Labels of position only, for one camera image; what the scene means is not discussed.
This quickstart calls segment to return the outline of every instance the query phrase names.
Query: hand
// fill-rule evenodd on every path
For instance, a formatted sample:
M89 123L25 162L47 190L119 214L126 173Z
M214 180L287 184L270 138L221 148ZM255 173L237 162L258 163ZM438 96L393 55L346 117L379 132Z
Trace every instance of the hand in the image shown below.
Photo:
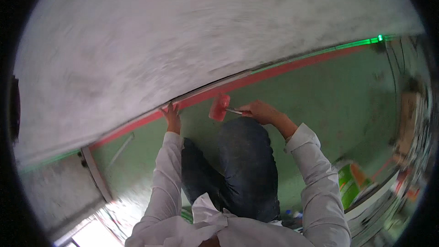
M273 124L282 115L273 106L260 100L251 102L250 104L236 108L238 111L244 111L243 117L251 117L256 119L260 124Z
M163 116L166 119L166 122L168 123L168 129L167 132L174 132L176 134L180 134L181 129L181 121L180 116L178 115L178 104L175 106L175 108L172 105L172 102L168 104L168 111L164 111L163 109L160 109Z

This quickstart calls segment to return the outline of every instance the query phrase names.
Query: long sleeve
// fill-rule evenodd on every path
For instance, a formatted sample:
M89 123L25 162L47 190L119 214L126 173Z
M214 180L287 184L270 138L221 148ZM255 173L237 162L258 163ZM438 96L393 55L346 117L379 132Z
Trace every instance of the long sleeve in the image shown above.
M155 161L152 193L144 217L133 228L132 236L145 228L181 214L181 150L183 138L167 132Z
M320 246L349 246L350 231L338 187L338 174L320 151L320 141L305 124L288 140L285 151L293 155L305 182L302 191L303 235Z

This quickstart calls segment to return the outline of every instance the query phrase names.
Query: shirt cuff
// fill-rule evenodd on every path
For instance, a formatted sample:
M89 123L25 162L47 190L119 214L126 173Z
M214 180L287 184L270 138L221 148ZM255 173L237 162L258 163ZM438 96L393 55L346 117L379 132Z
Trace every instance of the shirt cuff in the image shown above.
M313 143L320 149L320 141L315 132L313 132L305 123L302 123L296 132L287 139L284 152L291 153L305 143Z
M163 145L175 144L177 147L183 149L184 139L177 133L166 132L165 137L163 137Z

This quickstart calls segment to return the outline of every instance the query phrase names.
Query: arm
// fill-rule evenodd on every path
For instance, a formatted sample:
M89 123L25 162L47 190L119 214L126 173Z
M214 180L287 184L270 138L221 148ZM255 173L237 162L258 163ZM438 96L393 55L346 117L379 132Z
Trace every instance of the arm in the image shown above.
M320 151L320 141L305 124L297 127L285 114L261 101L238 108L260 124L272 124L287 142L305 182L302 191L303 234L314 246L349 246L350 231L338 188L338 174Z
M168 111L162 111L168 122L163 146L155 161L152 175L152 193L144 217L133 228L135 233L169 217L181 214L181 150L183 138L180 133L178 107L172 104Z

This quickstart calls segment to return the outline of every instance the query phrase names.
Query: concrete ceiling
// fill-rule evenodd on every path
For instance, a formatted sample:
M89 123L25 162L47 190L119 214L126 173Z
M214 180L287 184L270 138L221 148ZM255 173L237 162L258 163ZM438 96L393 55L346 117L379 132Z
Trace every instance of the concrete ceiling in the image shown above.
M422 31L409 0L40 0L15 63L18 164L261 62Z

